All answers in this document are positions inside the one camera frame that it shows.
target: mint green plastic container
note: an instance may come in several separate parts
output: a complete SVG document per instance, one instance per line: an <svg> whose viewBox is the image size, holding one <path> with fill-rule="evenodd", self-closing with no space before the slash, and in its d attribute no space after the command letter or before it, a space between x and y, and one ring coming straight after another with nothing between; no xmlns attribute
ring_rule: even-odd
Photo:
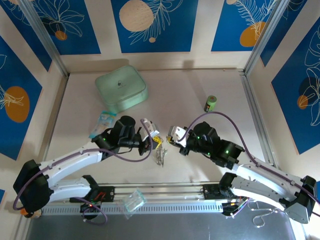
<svg viewBox="0 0 320 240"><path fill-rule="evenodd" d="M95 80L110 112L119 113L148 98L148 87L133 66L123 66Z"/></svg>

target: gray floor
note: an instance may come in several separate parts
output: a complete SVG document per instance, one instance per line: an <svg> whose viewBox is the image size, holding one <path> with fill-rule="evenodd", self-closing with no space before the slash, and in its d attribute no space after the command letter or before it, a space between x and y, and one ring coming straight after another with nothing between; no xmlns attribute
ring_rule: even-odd
<svg viewBox="0 0 320 240"><path fill-rule="evenodd" d="M27 240L294 240L289 219L282 213L264 217L255 227L259 212L245 207L235 219L221 213L135 214L129 220L110 215L108 223L84 223L80 216L42 216L32 220Z"/></svg>

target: green can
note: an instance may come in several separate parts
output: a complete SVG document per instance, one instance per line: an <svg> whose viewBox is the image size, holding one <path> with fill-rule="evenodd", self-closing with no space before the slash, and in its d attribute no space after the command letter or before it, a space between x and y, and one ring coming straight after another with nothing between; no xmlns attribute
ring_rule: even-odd
<svg viewBox="0 0 320 240"><path fill-rule="evenodd" d="M208 112L212 112L215 108L215 105L217 103L217 98L215 96L208 96L208 98L206 99L206 103L204 105L204 111L206 113Z"/></svg>

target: container lid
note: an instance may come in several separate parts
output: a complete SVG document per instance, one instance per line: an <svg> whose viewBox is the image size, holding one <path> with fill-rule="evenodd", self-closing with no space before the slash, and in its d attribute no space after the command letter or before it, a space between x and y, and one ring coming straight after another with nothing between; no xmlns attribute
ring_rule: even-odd
<svg viewBox="0 0 320 240"><path fill-rule="evenodd" d="M95 84L108 105L117 104L146 89L145 81L130 65L98 77Z"/></svg>

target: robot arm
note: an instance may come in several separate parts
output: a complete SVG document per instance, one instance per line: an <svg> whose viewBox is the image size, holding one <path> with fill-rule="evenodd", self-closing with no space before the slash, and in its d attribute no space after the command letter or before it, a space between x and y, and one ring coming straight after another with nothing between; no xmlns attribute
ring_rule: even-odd
<svg viewBox="0 0 320 240"><path fill-rule="evenodd" d="M98 186L89 175L75 180L62 179L88 165L99 163L111 157L110 152L118 154L119 149L123 147L138 148L140 156L155 149L157 143L149 138L148 133L151 138L159 134L156 125L144 119L143 124L147 129L140 127L136 133L135 124L136 121L132 117L122 116L116 121L113 128L105 130L94 137L91 142L71 153L40 164L36 164L34 160L26 162L13 185L17 194L23 189L27 181L44 169L47 170L45 174L39 174L23 190L20 200L25 210L32 213L41 209L47 203L73 197L90 201L94 199L101 202L112 201L114 189L105 189L106 187Z"/></svg>
<svg viewBox="0 0 320 240"><path fill-rule="evenodd" d="M310 176L301 179L255 157L247 157L241 146L220 139L216 130L206 122L197 124L183 139L185 133L186 128L172 126L167 140L180 148L179 152L184 156L190 151L201 153L219 167L231 170L225 173L219 183L224 196L253 198L279 208L293 220L303 224L309 222L315 201L297 185L315 195L315 179Z"/></svg>

